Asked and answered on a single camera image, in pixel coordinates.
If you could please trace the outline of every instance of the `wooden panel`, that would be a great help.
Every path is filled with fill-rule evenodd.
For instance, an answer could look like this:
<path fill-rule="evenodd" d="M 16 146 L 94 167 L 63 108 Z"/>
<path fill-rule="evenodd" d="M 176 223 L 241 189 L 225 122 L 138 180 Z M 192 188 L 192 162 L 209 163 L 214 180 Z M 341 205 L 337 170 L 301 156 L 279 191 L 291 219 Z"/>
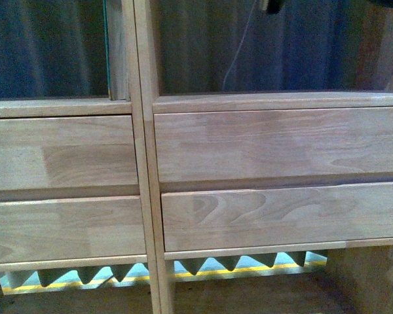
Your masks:
<path fill-rule="evenodd" d="M 164 238 L 162 227 L 162 213 L 160 204 L 160 188 L 157 171 L 157 155 L 155 143 L 153 102 L 160 95 L 161 62 L 159 42 L 159 0 L 134 1 L 136 21 L 137 49 L 140 68 L 140 96 L 141 107 L 134 116 L 134 131 L 138 130 L 141 138 L 141 153 L 145 158 L 138 158 L 140 175 L 140 191 L 143 197 L 144 223 L 151 222 L 152 228 L 146 226 L 146 244 L 149 249 L 149 272 L 151 280 L 151 295 L 154 314 L 173 314 L 173 289 L 174 263 L 164 260 Z"/>
<path fill-rule="evenodd" d="M 123 255 L 92 258 L 76 258 L 67 260 L 40 260 L 33 262 L 1 263 L 1 271 L 23 271 L 23 270 L 49 270 L 56 268 L 107 266 L 147 263 L 147 255 Z"/>
<path fill-rule="evenodd" d="M 130 99 L 127 45 L 121 1 L 105 0 L 109 45 L 109 97 L 114 100 Z"/>
<path fill-rule="evenodd" d="M 393 246 L 330 251 L 327 272 L 359 314 L 393 314 Z"/>
<path fill-rule="evenodd" d="M 0 118 L 129 114 L 131 103 L 107 98 L 0 101 Z"/>
<path fill-rule="evenodd" d="M 393 237 L 393 183 L 162 195 L 167 251 Z"/>
<path fill-rule="evenodd" d="M 162 183 L 393 173 L 393 108 L 156 114 L 155 128 Z"/>
<path fill-rule="evenodd" d="M 130 116 L 0 120 L 0 191 L 137 184 Z"/>
<path fill-rule="evenodd" d="M 309 92 L 162 96 L 154 113 L 204 113 L 275 109 L 353 108 L 393 106 L 393 94 L 370 92 Z"/>
<path fill-rule="evenodd" d="M 176 252 L 166 252 L 164 254 L 164 257 L 167 260 L 181 260 L 182 258 L 208 258 L 208 257 L 215 258 L 218 256 L 332 250 L 332 249 L 345 249 L 345 248 L 354 248 L 354 247 L 375 247 L 375 246 L 384 246 L 384 245 L 393 245 L 393 237 L 385 237 L 380 239 L 366 239 L 366 240 L 267 245 L 262 247 L 235 247 L 232 249 L 211 249 L 211 250 L 179 251 L 179 252 L 176 251 Z"/>
<path fill-rule="evenodd" d="M 145 254 L 137 196 L 0 203 L 0 263 Z"/>

